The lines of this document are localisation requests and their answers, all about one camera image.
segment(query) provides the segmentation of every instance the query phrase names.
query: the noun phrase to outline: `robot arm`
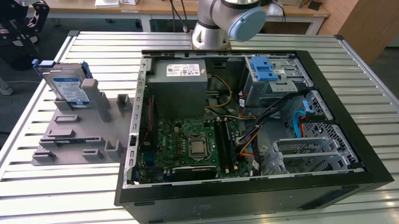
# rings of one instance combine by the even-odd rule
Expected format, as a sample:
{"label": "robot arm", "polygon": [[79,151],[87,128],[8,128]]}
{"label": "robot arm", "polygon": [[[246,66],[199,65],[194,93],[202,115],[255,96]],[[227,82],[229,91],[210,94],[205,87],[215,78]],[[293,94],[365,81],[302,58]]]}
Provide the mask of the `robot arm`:
{"label": "robot arm", "polygon": [[227,49],[230,38],[250,40],[266,22],[261,0],[201,0],[198,24],[193,33],[197,49]]}
{"label": "robot arm", "polygon": [[[31,21],[26,22],[28,7],[35,8]],[[43,0],[0,0],[0,40],[26,48],[31,55],[38,53],[32,43],[42,32],[48,17],[50,7]]]}

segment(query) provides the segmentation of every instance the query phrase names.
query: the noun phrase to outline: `desk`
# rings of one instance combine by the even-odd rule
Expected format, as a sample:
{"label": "desk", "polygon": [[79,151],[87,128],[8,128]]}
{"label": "desk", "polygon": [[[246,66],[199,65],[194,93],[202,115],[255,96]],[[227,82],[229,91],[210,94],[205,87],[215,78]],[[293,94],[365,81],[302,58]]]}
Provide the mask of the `desk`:
{"label": "desk", "polygon": [[[191,1],[195,0],[184,1],[186,13],[189,15],[187,18],[190,20],[197,20],[198,3]],[[175,0],[175,8],[180,16],[183,16],[183,7],[180,1],[178,0]],[[306,32],[307,35],[318,34],[325,19],[330,17],[330,12],[326,10],[323,6],[318,11],[315,11],[309,9],[306,6],[303,8],[299,8],[297,6],[285,5],[285,11],[286,11],[287,22],[311,23]],[[143,24],[143,30],[151,30],[150,28],[151,19],[172,19],[170,1],[144,0],[140,14],[142,14],[140,19]],[[269,16],[266,21],[281,22],[282,19],[283,19],[282,16]]]}
{"label": "desk", "polygon": [[120,4],[119,8],[95,8],[95,0],[47,0],[48,18],[139,19],[144,0],[138,5]]}
{"label": "desk", "polygon": [[[197,20],[198,3],[184,0],[187,18]],[[95,8],[95,0],[47,0],[50,5],[50,18],[96,18],[96,19],[140,19],[143,32],[151,32],[151,19],[172,19],[171,3],[162,0],[140,0],[138,5],[120,4],[119,8]],[[183,16],[180,1],[175,0],[176,10]],[[285,6],[287,22],[311,23],[306,34],[318,34],[319,28],[326,18],[330,17],[329,11],[321,7],[314,11],[307,7]],[[282,16],[269,16],[267,21],[281,22]]]}
{"label": "desk", "polygon": [[[310,52],[394,179],[399,180],[399,102],[346,41],[333,36],[258,35],[249,42],[231,41],[231,46]],[[79,36],[67,37],[55,61],[86,60],[107,97],[120,93],[134,97],[143,49],[190,49],[190,35],[80,32]],[[8,224],[139,224],[114,205],[118,163],[44,167],[30,163],[56,109],[55,98],[43,81],[0,151],[0,219]],[[398,180],[321,210],[202,223],[398,223]]]}

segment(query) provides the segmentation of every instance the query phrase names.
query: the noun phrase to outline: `aluminum table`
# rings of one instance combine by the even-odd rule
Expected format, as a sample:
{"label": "aluminum table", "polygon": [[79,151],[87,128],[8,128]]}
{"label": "aluminum table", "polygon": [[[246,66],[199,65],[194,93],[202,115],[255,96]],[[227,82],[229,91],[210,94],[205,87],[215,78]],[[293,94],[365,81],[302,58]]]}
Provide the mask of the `aluminum table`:
{"label": "aluminum table", "polygon": [[[234,49],[307,50],[394,179],[399,179],[399,102],[345,40],[333,36],[258,35]],[[68,36],[56,61],[91,66],[108,97],[135,96],[143,49],[190,49],[175,33],[80,32]],[[0,223],[132,224],[114,205],[118,163],[35,167],[31,156],[56,106],[44,81],[0,151]],[[399,182],[359,193],[322,210],[199,220],[193,223],[399,223]]]}

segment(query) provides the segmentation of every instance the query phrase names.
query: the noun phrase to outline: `blue cable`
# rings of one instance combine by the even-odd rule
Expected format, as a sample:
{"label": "blue cable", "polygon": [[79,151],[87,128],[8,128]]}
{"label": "blue cable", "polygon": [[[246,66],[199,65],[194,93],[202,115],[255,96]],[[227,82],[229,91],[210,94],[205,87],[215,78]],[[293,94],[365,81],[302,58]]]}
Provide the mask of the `blue cable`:
{"label": "blue cable", "polygon": [[306,115],[306,112],[303,110],[301,110],[301,111],[297,111],[294,113],[294,116],[293,116],[293,126],[294,126],[294,131],[295,131],[297,137],[302,138],[302,134],[301,134],[301,130],[299,130],[299,123],[298,123],[298,115],[299,114]]}

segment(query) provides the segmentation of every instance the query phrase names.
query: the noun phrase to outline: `power supply label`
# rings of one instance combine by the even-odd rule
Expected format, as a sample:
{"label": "power supply label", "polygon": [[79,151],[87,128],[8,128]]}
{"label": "power supply label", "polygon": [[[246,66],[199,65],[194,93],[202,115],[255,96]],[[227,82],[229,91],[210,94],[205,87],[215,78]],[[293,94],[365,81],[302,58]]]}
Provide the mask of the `power supply label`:
{"label": "power supply label", "polygon": [[78,78],[54,78],[54,83],[66,101],[72,105],[87,105],[90,99]]}
{"label": "power supply label", "polygon": [[201,76],[199,64],[168,64],[167,76]]}

